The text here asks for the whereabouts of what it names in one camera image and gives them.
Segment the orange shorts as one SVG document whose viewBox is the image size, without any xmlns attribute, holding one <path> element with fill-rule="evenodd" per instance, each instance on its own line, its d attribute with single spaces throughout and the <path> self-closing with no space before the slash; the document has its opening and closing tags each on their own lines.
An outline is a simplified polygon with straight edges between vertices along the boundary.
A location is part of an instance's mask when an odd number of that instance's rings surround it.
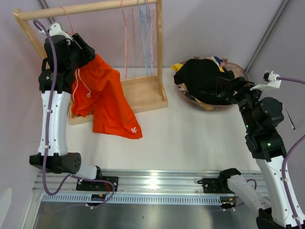
<svg viewBox="0 0 305 229">
<path fill-rule="evenodd" d="M 74 115 L 86 117 L 92 112 L 94 133 L 142 138 L 141 127 L 124 96 L 116 69 L 97 54 L 87 65 L 77 69 L 74 76 L 71 93 Z"/>
</svg>

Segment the blue hanger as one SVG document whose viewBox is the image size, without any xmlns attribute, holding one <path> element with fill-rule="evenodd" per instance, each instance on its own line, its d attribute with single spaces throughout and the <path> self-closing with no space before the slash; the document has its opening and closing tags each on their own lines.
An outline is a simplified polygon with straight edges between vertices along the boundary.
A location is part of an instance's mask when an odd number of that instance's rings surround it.
<svg viewBox="0 0 305 229">
<path fill-rule="evenodd" d="M 138 6 L 138 11 L 139 11 L 140 23 L 141 23 L 141 38 L 142 38 L 142 50 L 143 50 L 143 57 L 144 57 L 145 72 L 146 72 L 146 76 L 149 76 L 148 66 L 147 66 L 147 62 L 146 62 L 146 52 L 145 52 L 143 14 L 142 14 L 139 0 L 137 0 L 137 6 Z"/>
<path fill-rule="evenodd" d="M 151 14 L 150 14 L 150 6 L 149 1 L 145 0 L 145 10 L 146 10 L 146 20 L 147 20 L 147 26 L 149 30 L 149 47 L 150 47 L 150 75 L 153 73 L 153 44 L 152 44 L 152 29 L 151 29 Z"/>
</svg>

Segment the black shorts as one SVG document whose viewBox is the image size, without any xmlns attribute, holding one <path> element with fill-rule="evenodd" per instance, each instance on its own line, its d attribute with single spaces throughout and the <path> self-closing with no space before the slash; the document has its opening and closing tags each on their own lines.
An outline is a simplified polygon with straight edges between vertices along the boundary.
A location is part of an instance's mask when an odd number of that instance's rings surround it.
<svg viewBox="0 0 305 229">
<path fill-rule="evenodd" d="M 225 68 L 221 71 L 217 64 L 209 59 L 189 59 L 173 78 L 176 85 L 184 84 L 188 94 L 203 103 L 230 105 L 226 99 L 216 95 L 217 77 L 232 80 L 234 73 Z"/>
</svg>

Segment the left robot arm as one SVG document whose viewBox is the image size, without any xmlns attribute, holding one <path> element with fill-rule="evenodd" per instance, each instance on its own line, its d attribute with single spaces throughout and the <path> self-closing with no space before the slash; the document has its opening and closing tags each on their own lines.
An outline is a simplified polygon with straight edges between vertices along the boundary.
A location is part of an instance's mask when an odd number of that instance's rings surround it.
<svg viewBox="0 0 305 229">
<path fill-rule="evenodd" d="M 82 161 L 80 153 L 70 153 L 66 141 L 66 123 L 72 85 L 78 70 L 95 58 L 95 50 L 79 34 L 66 38 L 54 35 L 45 39 L 47 57 L 43 59 L 39 80 L 43 117 L 38 152 L 29 163 L 55 174 L 67 173 L 87 179 L 91 190 L 100 190 L 103 178 L 97 166 Z"/>
</svg>

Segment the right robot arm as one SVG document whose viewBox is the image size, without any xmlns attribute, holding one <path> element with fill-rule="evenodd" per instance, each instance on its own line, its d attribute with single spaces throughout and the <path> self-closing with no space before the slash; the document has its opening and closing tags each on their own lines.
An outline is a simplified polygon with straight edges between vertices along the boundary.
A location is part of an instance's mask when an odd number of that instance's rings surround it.
<svg viewBox="0 0 305 229">
<path fill-rule="evenodd" d="M 256 215 L 260 229 L 303 229 L 301 210 L 288 172 L 288 159 L 302 142 L 299 139 L 286 150 L 277 126 L 284 120 L 283 105 L 272 97 L 261 98 L 264 91 L 279 89 L 283 80 L 278 74 L 264 75 L 264 84 L 254 84 L 243 77 L 216 78 L 217 96 L 238 105 L 246 128 L 246 145 L 264 177 L 269 199 L 254 189 L 241 174 L 218 179 L 222 192 L 232 191 Z"/>
</svg>

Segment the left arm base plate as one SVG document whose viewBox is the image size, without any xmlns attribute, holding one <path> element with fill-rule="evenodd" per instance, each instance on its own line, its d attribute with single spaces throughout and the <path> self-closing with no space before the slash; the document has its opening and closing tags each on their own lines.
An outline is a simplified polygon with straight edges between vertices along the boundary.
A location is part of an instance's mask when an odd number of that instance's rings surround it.
<svg viewBox="0 0 305 229">
<path fill-rule="evenodd" d="M 117 191 L 119 184 L 119 177 L 114 176 L 103 176 L 102 180 L 111 182 L 115 187 L 115 192 Z M 108 183 L 97 182 L 97 181 L 80 181 L 76 185 L 77 191 L 100 191 L 100 192 L 111 192 L 113 191 L 112 187 Z"/>
</svg>

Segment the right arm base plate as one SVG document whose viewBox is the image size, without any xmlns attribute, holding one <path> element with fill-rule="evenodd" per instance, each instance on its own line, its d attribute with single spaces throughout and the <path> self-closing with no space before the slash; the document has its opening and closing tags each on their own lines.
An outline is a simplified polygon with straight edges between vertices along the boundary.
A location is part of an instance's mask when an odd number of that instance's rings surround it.
<svg viewBox="0 0 305 229">
<path fill-rule="evenodd" d="M 197 184 L 202 185 L 206 194 L 233 194 L 228 185 L 219 178 L 202 178 Z"/>
</svg>

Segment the pink floral shorts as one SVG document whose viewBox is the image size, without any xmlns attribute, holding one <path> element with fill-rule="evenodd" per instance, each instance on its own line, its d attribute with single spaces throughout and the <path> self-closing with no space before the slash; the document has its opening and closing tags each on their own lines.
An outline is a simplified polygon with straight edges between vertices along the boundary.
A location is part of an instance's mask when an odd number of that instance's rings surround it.
<svg viewBox="0 0 305 229">
<path fill-rule="evenodd" d="M 225 59 L 217 56 L 189 59 L 174 75 L 174 83 L 176 85 L 185 84 L 192 92 L 214 92 L 216 90 L 216 78 L 225 75 L 225 63 Z"/>
</svg>

